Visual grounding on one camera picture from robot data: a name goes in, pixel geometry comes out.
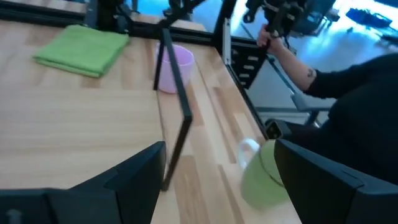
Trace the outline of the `wooden shelf with black legs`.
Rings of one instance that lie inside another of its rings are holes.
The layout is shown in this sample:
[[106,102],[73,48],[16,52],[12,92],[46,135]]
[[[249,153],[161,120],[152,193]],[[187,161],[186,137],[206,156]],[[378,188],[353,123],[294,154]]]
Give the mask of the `wooden shelf with black legs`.
[[69,188],[164,140],[182,121],[154,91],[156,41],[131,39],[103,78],[36,64],[58,29],[0,24],[0,189]]

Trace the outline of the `pink plastic cup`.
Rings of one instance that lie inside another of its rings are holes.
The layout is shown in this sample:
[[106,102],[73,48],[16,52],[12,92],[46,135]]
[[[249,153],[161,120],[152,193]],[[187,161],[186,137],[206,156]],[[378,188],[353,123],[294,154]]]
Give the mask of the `pink plastic cup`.
[[[186,86],[190,81],[192,70],[195,64],[194,55],[191,53],[191,51],[189,51],[185,47],[182,47],[181,45],[173,44],[173,48],[183,85]],[[159,90],[171,94],[177,92],[166,47],[164,47],[162,65],[160,68]]]

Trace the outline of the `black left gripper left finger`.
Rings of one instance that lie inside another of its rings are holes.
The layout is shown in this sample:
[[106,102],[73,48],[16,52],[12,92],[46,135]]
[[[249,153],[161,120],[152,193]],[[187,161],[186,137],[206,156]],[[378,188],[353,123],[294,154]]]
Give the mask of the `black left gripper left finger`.
[[150,224],[165,157],[158,141],[70,189],[0,190],[0,224]]

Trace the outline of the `green folded cloth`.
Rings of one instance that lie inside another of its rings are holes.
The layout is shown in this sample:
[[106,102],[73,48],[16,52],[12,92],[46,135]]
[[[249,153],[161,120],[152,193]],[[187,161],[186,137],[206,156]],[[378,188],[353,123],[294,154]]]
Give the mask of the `green folded cloth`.
[[109,71],[128,42],[126,34],[72,25],[39,49],[32,58],[42,65],[100,78]]

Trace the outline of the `green ribbed mug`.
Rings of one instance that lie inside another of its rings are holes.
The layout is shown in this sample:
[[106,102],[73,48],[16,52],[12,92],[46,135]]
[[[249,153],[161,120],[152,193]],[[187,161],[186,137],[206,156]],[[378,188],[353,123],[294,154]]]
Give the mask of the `green ribbed mug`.
[[260,145],[253,139],[239,143],[237,161],[243,169],[242,198],[248,205],[264,210],[289,200],[274,158],[275,141]]

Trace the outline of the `person's forearm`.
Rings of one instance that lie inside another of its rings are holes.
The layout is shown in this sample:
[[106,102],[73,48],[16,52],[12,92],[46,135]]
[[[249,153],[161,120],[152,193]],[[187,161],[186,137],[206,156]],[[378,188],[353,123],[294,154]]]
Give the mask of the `person's forearm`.
[[282,69],[294,85],[301,91],[307,91],[317,77],[316,71],[302,63],[281,43],[272,42],[269,51],[279,61]]

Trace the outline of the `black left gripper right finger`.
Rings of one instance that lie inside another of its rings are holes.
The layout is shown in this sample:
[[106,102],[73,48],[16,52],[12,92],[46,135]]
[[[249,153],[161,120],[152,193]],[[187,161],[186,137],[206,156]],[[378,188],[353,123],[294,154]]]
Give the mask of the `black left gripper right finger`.
[[283,139],[274,158],[302,224],[398,224],[398,185]]

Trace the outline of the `person's hand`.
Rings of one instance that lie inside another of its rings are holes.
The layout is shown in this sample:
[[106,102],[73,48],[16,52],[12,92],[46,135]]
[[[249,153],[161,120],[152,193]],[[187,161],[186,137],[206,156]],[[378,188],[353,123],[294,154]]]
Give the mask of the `person's hand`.
[[269,31],[267,24],[263,24],[258,33],[257,45],[267,47],[267,51],[273,55],[284,49],[279,33],[276,30]]

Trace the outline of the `grey metal stand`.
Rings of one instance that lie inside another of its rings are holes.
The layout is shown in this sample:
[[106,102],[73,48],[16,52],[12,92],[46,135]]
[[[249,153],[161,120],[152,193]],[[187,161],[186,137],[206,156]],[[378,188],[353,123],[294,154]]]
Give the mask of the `grey metal stand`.
[[255,107],[259,113],[306,113],[308,114],[305,124],[313,124],[319,126],[321,122],[318,116],[321,112],[327,112],[335,102],[334,99],[319,99],[310,96],[305,96],[301,93],[293,93],[291,100],[294,108],[281,108],[281,107]]

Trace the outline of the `person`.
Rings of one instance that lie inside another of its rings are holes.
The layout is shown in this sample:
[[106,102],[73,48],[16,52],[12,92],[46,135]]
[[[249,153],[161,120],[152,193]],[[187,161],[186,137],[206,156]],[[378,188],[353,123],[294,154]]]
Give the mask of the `person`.
[[287,140],[398,185],[398,53],[337,72],[315,71],[303,92],[336,101],[320,128],[290,124]]

